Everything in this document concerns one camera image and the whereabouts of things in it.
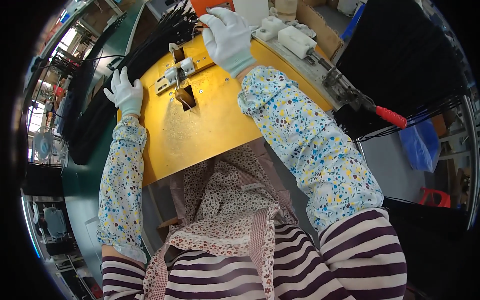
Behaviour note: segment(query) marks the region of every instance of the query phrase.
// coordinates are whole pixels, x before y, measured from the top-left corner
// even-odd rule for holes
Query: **apron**
[[[168,283],[165,254],[170,246],[217,256],[249,256],[266,299],[274,299],[275,225],[298,225],[260,138],[170,177],[179,224],[170,226],[143,282],[145,298],[163,300]]]

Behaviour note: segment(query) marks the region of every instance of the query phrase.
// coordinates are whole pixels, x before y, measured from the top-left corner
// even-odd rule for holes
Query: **red stool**
[[[449,194],[447,194],[445,192],[437,191],[437,190],[431,190],[431,189],[423,188],[423,187],[421,188],[421,190],[424,192],[423,198],[420,201],[421,205],[450,208],[450,195]],[[437,195],[440,195],[442,197],[439,205],[435,204],[435,201],[433,200],[433,194],[437,194]]]

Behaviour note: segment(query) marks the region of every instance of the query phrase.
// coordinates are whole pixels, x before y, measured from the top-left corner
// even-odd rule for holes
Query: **arm sleeve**
[[[307,215],[317,231],[382,205],[382,191],[352,140],[284,73],[254,68],[238,101],[310,198]]]
[[[119,257],[104,257],[102,262],[105,300],[144,300],[145,270]]]
[[[407,262],[386,211],[366,208],[334,223],[319,240],[325,264],[355,299],[403,299]]]
[[[113,246],[119,253],[146,263],[142,242],[142,181],[147,134],[131,116],[121,119],[113,130],[100,183],[97,237],[101,244]]]

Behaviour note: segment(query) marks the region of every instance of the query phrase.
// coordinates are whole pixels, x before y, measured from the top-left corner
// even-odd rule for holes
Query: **floral arm sleeve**
[[[310,198],[307,215],[317,231],[382,205],[382,191],[352,140],[284,73],[254,68],[238,101]]]
[[[113,130],[100,184],[97,237],[136,261],[147,262],[142,240],[142,181],[147,133],[137,118],[126,116]]]

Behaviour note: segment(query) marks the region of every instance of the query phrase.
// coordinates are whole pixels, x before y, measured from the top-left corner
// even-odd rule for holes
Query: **person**
[[[100,188],[105,299],[402,299],[405,256],[351,139],[283,72],[256,63],[238,14],[214,8],[200,20],[210,57],[241,82],[241,111],[309,197],[318,236],[299,228],[265,151],[247,144],[171,176],[179,223],[145,268],[143,88],[123,68],[104,90],[123,113]],[[169,247],[179,254],[167,264]]]

